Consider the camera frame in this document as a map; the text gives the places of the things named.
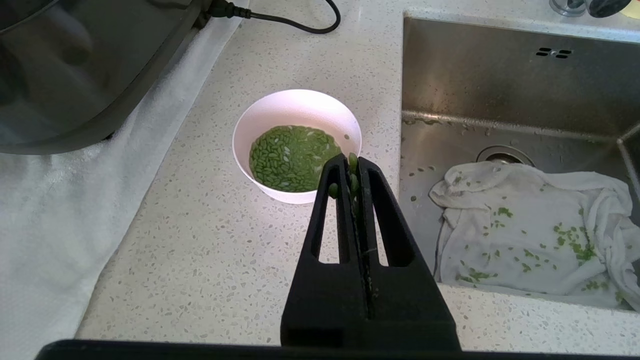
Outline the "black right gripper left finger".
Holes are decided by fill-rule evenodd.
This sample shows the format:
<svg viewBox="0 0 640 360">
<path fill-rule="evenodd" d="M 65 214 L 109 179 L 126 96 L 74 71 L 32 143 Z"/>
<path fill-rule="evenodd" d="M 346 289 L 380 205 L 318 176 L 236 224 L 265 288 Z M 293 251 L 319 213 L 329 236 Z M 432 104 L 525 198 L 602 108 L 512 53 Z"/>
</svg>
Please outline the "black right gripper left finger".
<svg viewBox="0 0 640 360">
<path fill-rule="evenodd" d="M 323 167 L 301 253 L 280 322 L 284 347 L 349 347 L 355 328 L 367 316 L 362 260 L 350 192 L 348 160 L 343 154 Z M 338 263 L 321 262 L 323 230 L 336 189 Z"/>
</svg>

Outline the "chrome faucet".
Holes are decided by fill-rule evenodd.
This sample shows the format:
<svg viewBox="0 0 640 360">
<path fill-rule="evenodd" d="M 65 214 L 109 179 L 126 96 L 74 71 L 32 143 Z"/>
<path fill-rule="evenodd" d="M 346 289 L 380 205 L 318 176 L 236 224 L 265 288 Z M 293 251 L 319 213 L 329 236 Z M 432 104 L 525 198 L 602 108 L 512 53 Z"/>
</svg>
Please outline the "chrome faucet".
<svg viewBox="0 0 640 360">
<path fill-rule="evenodd" d="M 588 14 L 592 18 L 608 18 L 630 5 L 632 0 L 548 0 L 554 12 L 566 18 L 580 18 Z"/>
</svg>

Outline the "white round bowl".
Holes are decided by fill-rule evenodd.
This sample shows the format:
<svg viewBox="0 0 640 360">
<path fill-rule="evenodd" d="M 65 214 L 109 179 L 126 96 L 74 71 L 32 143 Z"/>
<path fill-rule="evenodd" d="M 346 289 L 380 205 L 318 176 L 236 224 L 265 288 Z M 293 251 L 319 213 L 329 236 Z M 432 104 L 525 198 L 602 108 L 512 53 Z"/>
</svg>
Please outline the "white round bowl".
<svg viewBox="0 0 640 360">
<path fill-rule="evenodd" d="M 361 153 L 361 126 L 354 114 L 339 100 L 310 89 L 286 89 L 259 99 L 238 119 L 231 148 L 242 173 L 263 193 L 283 203 L 313 203 L 317 190 L 280 191 L 260 183 L 254 175 L 250 168 L 251 147 L 260 136 L 277 126 L 317 129 L 333 137 L 345 155 Z"/>
</svg>

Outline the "white towel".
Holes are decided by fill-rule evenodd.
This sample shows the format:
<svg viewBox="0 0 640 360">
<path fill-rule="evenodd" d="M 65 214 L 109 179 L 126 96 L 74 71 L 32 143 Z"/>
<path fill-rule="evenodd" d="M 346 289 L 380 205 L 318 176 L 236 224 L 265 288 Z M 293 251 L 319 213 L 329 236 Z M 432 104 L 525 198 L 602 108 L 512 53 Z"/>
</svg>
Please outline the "white towel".
<svg viewBox="0 0 640 360">
<path fill-rule="evenodd" d="M 174 138 L 241 19 L 213 18 L 112 139 L 0 155 L 0 360 L 73 338 Z"/>
</svg>

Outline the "chopped green vegetables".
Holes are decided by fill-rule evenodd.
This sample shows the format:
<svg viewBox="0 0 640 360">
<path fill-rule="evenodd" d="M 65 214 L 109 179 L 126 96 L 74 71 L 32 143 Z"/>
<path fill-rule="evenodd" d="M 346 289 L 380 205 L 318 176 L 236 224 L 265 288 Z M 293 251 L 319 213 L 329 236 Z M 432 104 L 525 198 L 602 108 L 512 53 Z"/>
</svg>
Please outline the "chopped green vegetables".
<svg viewBox="0 0 640 360">
<path fill-rule="evenodd" d="M 251 144 L 249 168 L 263 186 L 286 193 L 316 191 L 326 162 L 342 153 L 334 137 L 323 130 L 275 126 Z"/>
</svg>

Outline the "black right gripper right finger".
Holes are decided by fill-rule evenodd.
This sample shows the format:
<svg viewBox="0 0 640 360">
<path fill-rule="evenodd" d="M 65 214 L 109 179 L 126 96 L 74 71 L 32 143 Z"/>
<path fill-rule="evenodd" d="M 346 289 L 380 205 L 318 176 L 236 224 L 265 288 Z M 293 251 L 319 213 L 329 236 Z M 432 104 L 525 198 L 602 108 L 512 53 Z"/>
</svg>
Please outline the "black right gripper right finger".
<svg viewBox="0 0 640 360">
<path fill-rule="evenodd" d="M 459 351 L 453 316 L 381 168 L 358 159 L 366 333 L 393 350 Z"/>
</svg>

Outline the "black rice cooker body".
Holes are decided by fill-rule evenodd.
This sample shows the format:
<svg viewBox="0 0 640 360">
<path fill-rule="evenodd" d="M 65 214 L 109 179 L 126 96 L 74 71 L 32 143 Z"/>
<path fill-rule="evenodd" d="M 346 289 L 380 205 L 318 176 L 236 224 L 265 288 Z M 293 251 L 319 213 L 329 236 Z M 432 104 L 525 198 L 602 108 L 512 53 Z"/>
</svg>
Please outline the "black rice cooker body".
<svg viewBox="0 0 640 360">
<path fill-rule="evenodd" d="M 111 136 L 212 1 L 0 0 L 0 153 L 66 153 Z"/>
</svg>

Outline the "stainless steel sink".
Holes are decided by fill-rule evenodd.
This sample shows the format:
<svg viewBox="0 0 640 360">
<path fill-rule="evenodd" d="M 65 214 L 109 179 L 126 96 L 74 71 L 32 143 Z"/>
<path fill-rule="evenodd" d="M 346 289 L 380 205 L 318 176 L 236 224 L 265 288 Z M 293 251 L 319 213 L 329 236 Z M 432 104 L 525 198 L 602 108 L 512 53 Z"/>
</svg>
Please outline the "stainless steel sink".
<svg viewBox="0 0 640 360">
<path fill-rule="evenodd" d="M 435 280 L 443 209 L 430 191 L 489 146 L 514 147 L 547 174 L 626 183 L 640 227 L 637 56 L 640 44 L 406 20 L 400 203 Z"/>
</svg>

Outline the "white cloth with green bits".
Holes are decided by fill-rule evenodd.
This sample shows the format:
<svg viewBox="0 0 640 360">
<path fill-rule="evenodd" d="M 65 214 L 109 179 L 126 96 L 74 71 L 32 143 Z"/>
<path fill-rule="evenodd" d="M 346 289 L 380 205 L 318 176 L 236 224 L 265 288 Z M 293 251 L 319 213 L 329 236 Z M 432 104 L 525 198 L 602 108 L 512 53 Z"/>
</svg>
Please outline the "white cloth with green bits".
<svg viewBox="0 0 640 360">
<path fill-rule="evenodd" d="M 469 162 L 429 197 L 443 284 L 640 313 L 640 226 L 621 180 Z"/>
</svg>

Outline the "round sink drain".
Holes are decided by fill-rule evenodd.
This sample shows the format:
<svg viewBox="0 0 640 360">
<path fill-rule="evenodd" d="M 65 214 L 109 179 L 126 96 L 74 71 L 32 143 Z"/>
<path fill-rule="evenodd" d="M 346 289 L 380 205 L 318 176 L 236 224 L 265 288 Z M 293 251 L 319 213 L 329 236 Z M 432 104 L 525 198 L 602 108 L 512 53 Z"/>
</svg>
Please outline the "round sink drain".
<svg viewBox="0 0 640 360">
<path fill-rule="evenodd" d="M 478 163 L 523 164 L 525 166 L 535 167 L 534 161 L 528 157 L 525 152 L 507 145 L 487 146 L 478 153 L 475 161 Z"/>
</svg>

